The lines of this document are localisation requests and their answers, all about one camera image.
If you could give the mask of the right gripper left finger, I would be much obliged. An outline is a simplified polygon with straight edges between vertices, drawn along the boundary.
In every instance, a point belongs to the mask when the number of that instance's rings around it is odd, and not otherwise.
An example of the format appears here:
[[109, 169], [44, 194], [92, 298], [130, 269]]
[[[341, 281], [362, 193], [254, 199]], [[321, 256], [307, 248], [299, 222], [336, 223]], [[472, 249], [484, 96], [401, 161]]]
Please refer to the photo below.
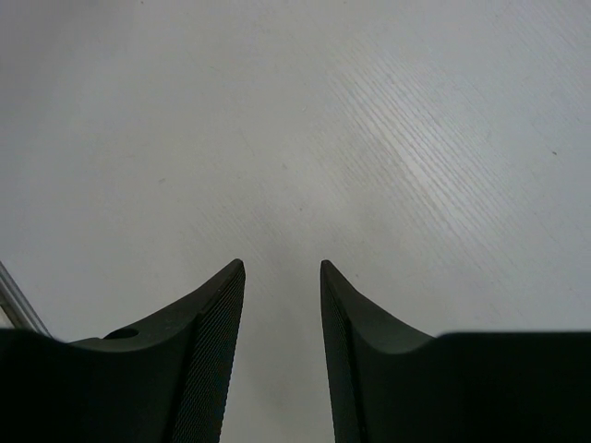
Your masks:
[[102, 338], [1, 332], [5, 442], [216, 442], [246, 270], [233, 260], [197, 290]]

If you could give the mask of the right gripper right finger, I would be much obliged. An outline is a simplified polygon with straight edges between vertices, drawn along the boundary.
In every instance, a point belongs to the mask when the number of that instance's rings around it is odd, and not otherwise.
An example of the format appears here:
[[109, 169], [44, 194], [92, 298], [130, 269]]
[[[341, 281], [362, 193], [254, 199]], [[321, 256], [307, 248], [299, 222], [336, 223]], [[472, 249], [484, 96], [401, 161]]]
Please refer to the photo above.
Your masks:
[[330, 262], [320, 304], [339, 442], [586, 442], [590, 335], [432, 337], [370, 301]]

